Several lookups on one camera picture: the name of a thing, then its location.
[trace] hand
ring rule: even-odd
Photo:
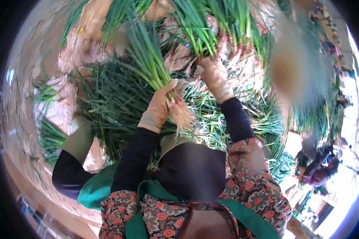
[[[226,68],[221,62],[213,63],[210,59],[203,59],[202,66],[197,66],[197,70],[218,103],[235,97],[227,83]]]
[[[169,109],[176,104],[175,99],[170,101],[166,94],[174,89],[177,95],[181,95],[184,87],[186,87],[185,81],[172,80],[169,84],[156,91],[148,109],[142,114],[138,127],[160,133],[161,127],[169,117]]]

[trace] floral shirt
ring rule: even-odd
[[[232,176],[226,178],[220,199],[233,199],[265,219],[283,236],[291,207],[279,185],[270,176],[261,148],[253,138],[233,144],[229,150]],[[225,210],[232,238],[256,238],[225,206],[217,202],[166,202],[145,194],[139,202],[151,239],[178,238],[190,210]],[[125,223],[138,213],[137,193],[113,192],[101,202],[103,224],[100,239],[126,238]]]

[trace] person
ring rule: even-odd
[[[321,165],[325,161],[328,161],[328,166]],[[318,151],[315,160],[306,169],[299,168],[301,173],[298,178],[305,184],[320,187],[338,172],[339,162],[339,159],[332,154],[332,148],[326,147],[323,152]]]
[[[93,135],[90,122],[80,120],[62,145],[52,181],[72,199],[101,205],[99,238],[283,236],[291,206],[269,173],[249,118],[227,83],[226,69],[205,59],[200,70],[225,116],[232,141],[228,153],[232,175],[225,177],[224,152],[168,135],[160,141],[159,170],[147,178],[150,155],[168,118],[165,95],[175,88],[175,81],[155,92],[121,161],[103,170],[108,173],[93,175],[82,168]],[[101,197],[93,200],[100,191]]]
[[[351,100],[344,95],[339,95],[338,100],[336,101],[335,107],[342,106],[343,108],[347,108],[349,106],[353,106],[354,103],[351,102]]]

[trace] glove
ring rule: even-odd
[[[227,83],[226,68],[221,62],[213,63],[210,59],[203,59],[202,66],[197,66],[197,70],[218,103],[235,97]]]
[[[166,97],[166,94],[173,90],[177,85],[178,87],[175,89],[175,92],[180,91],[180,89],[182,89],[183,92],[184,84],[178,84],[178,81],[172,80],[169,84],[163,86],[154,93],[148,109],[142,114],[137,127],[160,133],[161,127],[169,117],[169,109],[176,104],[175,100],[172,99],[170,101]]]
[[[70,153],[83,165],[94,139],[92,122],[78,116],[72,119],[71,124],[73,127],[77,127],[77,130],[68,136],[60,149]]]

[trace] floral sleeve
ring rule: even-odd
[[[233,144],[229,151],[229,164],[233,176],[255,179],[269,178],[268,165],[257,140],[250,138]]]
[[[136,192],[121,190],[111,193],[101,202],[103,224],[99,238],[126,238],[125,223],[137,213]]]
[[[221,199],[231,198],[266,220],[282,238],[291,217],[291,206],[281,188],[269,173],[269,168],[258,142],[250,138],[234,143],[229,150],[232,176],[226,179]],[[240,227],[241,238],[256,238],[245,227]]]

